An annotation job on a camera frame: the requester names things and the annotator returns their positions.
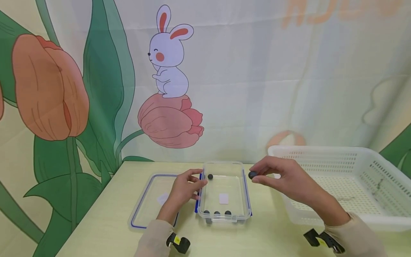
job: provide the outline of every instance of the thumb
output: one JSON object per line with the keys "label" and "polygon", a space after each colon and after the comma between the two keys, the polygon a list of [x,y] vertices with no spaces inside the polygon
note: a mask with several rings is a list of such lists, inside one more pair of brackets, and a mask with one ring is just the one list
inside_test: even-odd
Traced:
{"label": "thumb", "polygon": [[268,187],[274,188],[275,190],[281,191],[281,181],[280,178],[271,178],[268,176],[255,176],[252,179],[253,183],[266,185]]}

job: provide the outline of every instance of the yellow sticker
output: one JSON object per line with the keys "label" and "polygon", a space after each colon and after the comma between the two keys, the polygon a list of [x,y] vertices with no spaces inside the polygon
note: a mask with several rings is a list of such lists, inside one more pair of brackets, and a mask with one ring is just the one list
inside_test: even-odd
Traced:
{"label": "yellow sticker", "polygon": [[176,235],[174,237],[174,243],[177,244],[177,245],[180,245],[180,241],[181,241],[181,239]]}
{"label": "yellow sticker", "polygon": [[327,243],[322,238],[319,238],[319,237],[316,237],[316,238],[318,242],[320,243],[320,245],[328,247]]}

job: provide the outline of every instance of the beige sleeve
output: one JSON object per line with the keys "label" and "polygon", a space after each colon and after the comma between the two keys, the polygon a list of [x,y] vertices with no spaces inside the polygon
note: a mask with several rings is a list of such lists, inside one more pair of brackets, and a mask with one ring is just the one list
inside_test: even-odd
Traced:
{"label": "beige sleeve", "polygon": [[134,257],[168,257],[170,248],[167,238],[173,233],[173,226],[163,220],[152,220],[140,238]]}
{"label": "beige sleeve", "polygon": [[349,213],[351,220],[339,227],[326,226],[325,232],[332,236],[345,253],[338,257],[387,257],[383,243],[357,215]]}

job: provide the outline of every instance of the forearm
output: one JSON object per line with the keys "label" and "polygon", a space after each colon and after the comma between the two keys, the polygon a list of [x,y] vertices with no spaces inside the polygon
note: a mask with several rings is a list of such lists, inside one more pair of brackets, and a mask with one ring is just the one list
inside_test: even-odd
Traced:
{"label": "forearm", "polygon": [[170,248],[167,238],[173,233],[173,226],[163,220],[150,222],[139,241],[134,257],[168,257]]}
{"label": "forearm", "polygon": [[171,226],[174,225],[175,217],[180,209],[180,206],[167,200],[158,213],[157,220],[167,221]]}
{"label": "forearm", "polygon": [[327,226],[341,226],[351,220],[348,213],[341,207],[338,201],[326,191],[318,196],[310,207],[320,216]]}
{"label": "forearm", "polygon": [[357,215],[350,213],[350,221],[342,226],[327,226],[325,232],[345,249],[349,257],[387,257],[377,235]]}
{"label": "forearm", "polygon": [[350,257],[385,257],[382,242],[355,214],[348,214],[330,194],[322,194],[312,206],[325,224],[325,232],[345,249]]}

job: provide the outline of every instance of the white label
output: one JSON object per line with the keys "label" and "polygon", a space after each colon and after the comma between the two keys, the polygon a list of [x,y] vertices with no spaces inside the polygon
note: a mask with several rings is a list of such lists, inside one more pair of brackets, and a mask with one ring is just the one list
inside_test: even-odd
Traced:
{"label": "white label", "polygon": [[164,194],[160,195],[160,196],[157,198],[157,202],[158,202],[161,206],[163,206],[163,204],[167,201],[168,198],[169,198],[169,195],[168,195],[167,193],[164,193]]}
{"label": "white label", "polygon": [[220,204],[228,204],[228,203],[229,203],[229,195],[220,194]]}

